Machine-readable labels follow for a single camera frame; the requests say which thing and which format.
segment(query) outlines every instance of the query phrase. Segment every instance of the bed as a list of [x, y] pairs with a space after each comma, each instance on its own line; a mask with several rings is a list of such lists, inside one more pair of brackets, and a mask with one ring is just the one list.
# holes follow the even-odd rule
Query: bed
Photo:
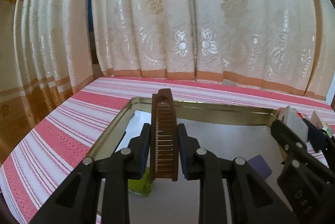
[[[101, 77], [43, 119], [1, 166], [0, 188], [16, 221], [29, 223], [129, 99], [151, 97], [161, 88], [170, 88], [175, 100], [271, 109], [290, 105], [307, 116], [316, 110], [335, 129], [335, 112], [317, 99], [217, 84]], [[326, 164], [322, 154], [309, 152]]]

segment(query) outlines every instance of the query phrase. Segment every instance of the curtain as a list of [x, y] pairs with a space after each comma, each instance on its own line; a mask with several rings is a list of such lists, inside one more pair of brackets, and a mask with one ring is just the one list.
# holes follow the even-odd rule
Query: curtain
[[0, 0], [0, 163], [93, 81], [86, 0]]
[[107, 76], [325, 99], [334, 74], [329, 0], [92, 0], [92, 8], [98, 61]]

